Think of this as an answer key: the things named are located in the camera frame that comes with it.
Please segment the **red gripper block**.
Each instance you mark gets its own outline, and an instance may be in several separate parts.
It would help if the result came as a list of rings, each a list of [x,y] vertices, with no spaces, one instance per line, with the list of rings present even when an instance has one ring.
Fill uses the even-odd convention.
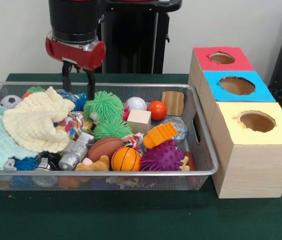
[[[65,44],[52,38],[45,39],[46,52],[50,57],[63,62],[62,65],[62,84],[66,92],[71,91],[70,72],[72,63],[79,68],[84,69],[88,84],[86,88],[86,97],[88,100],[94,100],[96,77],[94,70],[100,67],[106,56],[106,45],[97,39],[91,43],[80,44]]]

